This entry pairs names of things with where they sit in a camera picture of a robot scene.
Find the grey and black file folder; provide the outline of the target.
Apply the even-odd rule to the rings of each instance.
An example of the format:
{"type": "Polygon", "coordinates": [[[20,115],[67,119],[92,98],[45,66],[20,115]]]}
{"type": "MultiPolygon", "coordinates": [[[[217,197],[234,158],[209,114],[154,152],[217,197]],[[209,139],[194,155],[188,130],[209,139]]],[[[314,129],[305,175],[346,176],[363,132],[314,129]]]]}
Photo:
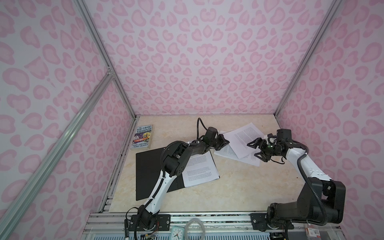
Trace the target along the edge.
{"type": "MultiPolygon", "coordinates": [[[[163,148],[136,154],[136,200],[147,199],[158,181],[161,171],[160,155],[163,148]]],[[[169,188],[169,192],[185,188],[182,174],[169,188]]]]}

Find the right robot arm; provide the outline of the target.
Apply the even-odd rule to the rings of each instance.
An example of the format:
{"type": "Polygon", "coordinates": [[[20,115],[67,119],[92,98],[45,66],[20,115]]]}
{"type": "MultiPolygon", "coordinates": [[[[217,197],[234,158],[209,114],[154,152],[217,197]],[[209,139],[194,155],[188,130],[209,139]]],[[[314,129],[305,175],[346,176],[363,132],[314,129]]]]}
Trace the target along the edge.
{"type": "Polygon", "coordinates": [[[324,226],[342,222],[346,187],[315,164],[306,145],[271,135],[268,140],[257,138],[247,146],[259,149],[256,157],[265,163],[272,157],[286,159],[305,182],[295,202],[272,203],[268,207],[266,224],[269,228],[288,228],[294,223],[324,226]]]}

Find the printed paper sheet corner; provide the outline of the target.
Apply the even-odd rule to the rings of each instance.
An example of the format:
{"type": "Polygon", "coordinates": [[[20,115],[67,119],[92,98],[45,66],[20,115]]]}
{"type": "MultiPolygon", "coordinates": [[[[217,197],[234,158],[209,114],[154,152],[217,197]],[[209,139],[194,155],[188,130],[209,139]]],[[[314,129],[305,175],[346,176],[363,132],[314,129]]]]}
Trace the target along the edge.
{"type": "Polygon", "coordinates": [[[185,188],[218,180],[220,175],[211,152],[190,157],[182,177],[185,188]]]}

